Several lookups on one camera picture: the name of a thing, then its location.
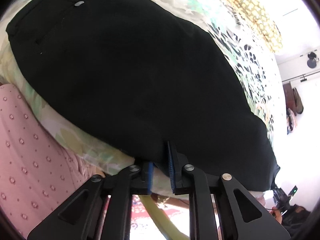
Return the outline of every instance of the pink clothing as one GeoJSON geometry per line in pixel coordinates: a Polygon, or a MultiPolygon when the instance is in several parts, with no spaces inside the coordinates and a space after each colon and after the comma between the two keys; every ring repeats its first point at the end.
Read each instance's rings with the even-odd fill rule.
{"type": "Polygon", "coordinates": [[[18,89],[0,86],[0,207],[27,238],[93,169],[37,122],[18,89]]]}

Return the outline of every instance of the bed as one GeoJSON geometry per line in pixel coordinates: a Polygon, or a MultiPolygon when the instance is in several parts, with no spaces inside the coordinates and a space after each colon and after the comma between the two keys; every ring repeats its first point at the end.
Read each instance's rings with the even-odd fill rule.
{"type": "MultiPolygon", "coordinates": [[[[0,82],[13,83],[42,126],[65,148],[114,175],[134,158],[85,133],[55,112],[27,83],[14,59],[5,28],[30,0],[16,0],[0,22],[0,82]]],[[[251,111],[265,123],[275,155],[286,136],[285,100],[273,53],[227,0],[152,0],[177,17],[210,33],[235,71],[251,111]]],[[[155,169],[152,191],[172,196],[170,180],[155,169]]]]}

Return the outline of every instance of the white button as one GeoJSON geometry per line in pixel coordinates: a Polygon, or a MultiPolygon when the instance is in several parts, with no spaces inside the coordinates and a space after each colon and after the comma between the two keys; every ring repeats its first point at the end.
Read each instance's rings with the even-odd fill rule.
{"type": "Polygon", "coordinates": [[[84,1],[76,2],[76,3],[75,3],[75,6],[79,6],[79,5],[83,4],[83,3],[84,3],[84,1]]]}

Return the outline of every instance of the hand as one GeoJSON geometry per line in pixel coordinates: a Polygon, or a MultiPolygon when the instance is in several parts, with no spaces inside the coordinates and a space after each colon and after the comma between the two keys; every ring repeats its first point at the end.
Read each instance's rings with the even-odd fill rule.
{"type": "Polygon", "coordinates": [[[273,207],[270,211],[270,214],[273,215],[280,224],[282,223],[282,215],[280,210],[278,210],[276,207],[273,207]]]}

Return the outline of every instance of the ceiling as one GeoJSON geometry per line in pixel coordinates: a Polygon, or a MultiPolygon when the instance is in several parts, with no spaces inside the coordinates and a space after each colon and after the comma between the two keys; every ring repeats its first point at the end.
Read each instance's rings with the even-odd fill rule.
{"type": "Polygon", "coordinates": [[[320,28],[302,0],[259,0],[276,23],[283,50],[278,65],[320,46],[320,28]]]}

